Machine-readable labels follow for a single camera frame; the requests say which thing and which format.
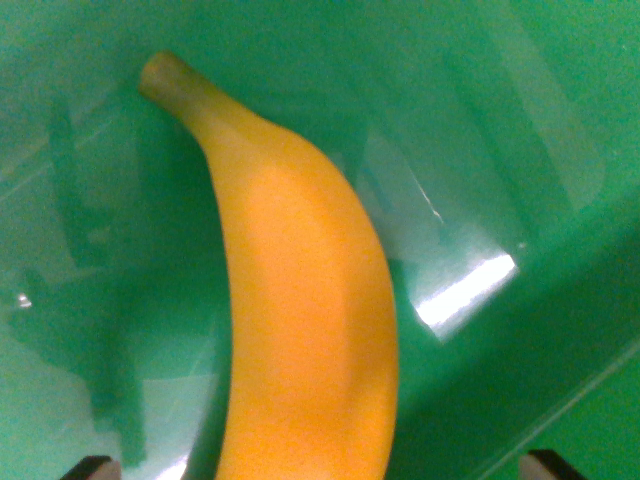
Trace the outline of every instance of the green plastic container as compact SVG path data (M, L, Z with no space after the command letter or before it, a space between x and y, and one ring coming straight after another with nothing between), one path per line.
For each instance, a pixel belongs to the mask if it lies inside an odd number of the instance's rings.
M637 2L0 3L0 477L90 454L127 480L213 476L229 292L202 153L136 92L165 48L314 142L369 212L400 339L387 478L498 471L638 357L638 18Z

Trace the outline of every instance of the black object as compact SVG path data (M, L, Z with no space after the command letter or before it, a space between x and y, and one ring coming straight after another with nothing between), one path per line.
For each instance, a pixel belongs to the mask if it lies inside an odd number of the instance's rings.
M529 455L535 457L558 480L587 480L554 450L531 450Z
M102 465L110 461L111 457L106 455L84 457L60 480L87 480Z

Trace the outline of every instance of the banana stem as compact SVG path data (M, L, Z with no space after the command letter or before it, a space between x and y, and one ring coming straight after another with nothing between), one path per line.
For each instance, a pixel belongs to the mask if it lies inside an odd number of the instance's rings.
M144 66L138 90L202 139L217 93L204 76L173 53L158 52Z

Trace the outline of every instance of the banana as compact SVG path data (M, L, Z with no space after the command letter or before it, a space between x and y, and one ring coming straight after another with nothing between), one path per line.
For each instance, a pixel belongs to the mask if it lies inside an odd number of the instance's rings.
M207 158L232 311L220 480L382 479L395 426L393 290L355 192L313 145L170 52L140 92Z

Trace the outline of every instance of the green bowl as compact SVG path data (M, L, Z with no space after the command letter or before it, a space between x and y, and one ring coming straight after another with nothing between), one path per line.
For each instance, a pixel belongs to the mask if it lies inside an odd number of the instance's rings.
M160 49L369 212L400 339L388 479L487 478L637 358L640 6L302 3L0 5L3 479L98 454L213 477L226 266L200 149L136 92Z

